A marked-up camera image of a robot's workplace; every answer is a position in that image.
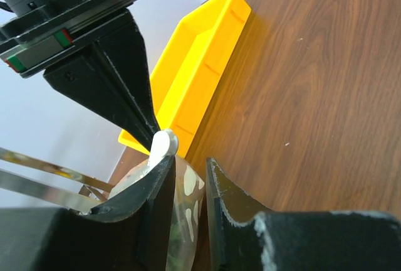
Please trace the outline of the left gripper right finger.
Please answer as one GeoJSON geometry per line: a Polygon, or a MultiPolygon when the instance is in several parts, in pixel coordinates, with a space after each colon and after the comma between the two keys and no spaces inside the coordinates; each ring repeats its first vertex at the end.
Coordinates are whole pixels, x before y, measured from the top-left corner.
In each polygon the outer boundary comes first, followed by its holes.
{"type": "Polygon", "coordinates": [[[399,270],[400,222],[380,211],[273,211],[206,161],[213,270],[399,270]]]}

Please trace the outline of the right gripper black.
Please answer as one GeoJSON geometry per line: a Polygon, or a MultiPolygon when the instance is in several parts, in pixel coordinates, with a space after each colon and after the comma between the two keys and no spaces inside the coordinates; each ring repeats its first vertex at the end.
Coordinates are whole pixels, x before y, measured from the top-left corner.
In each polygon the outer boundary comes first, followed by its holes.
{"type": "Polygon", "coordinates": [[[23,78],[41,70],[60,94],[150,149],[155,117],[145,42],[127,9],[137,0],[4,0],[1,60],[23,78]]]}

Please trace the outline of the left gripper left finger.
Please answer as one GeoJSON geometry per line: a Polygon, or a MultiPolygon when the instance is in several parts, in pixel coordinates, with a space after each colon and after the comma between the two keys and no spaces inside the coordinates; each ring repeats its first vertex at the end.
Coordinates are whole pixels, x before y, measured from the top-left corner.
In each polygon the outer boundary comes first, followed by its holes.
{"type": "Polygon", "coordinates": [[[164,270],[175,157],[87,215],[64,208],[1,210],[2,270],[164,270]]]}

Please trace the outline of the clear zip top bag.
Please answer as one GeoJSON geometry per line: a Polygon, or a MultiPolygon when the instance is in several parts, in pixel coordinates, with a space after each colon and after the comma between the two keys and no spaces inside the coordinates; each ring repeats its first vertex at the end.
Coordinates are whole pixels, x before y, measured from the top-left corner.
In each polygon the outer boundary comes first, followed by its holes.
{"type": "MultiPolygon", "coordinates": [[[[143,179],[165,156],[176,154],[179,140],[171,129],[158,131],[153,138],[148,159],[132,168],[112,189],[116,196],[143,179]]],[[[192,166],[175,157],[175,194],[172,207],[167,270],[191,270],[199,232],[199,217],[205,193],[205,182],[192,166]]]]}

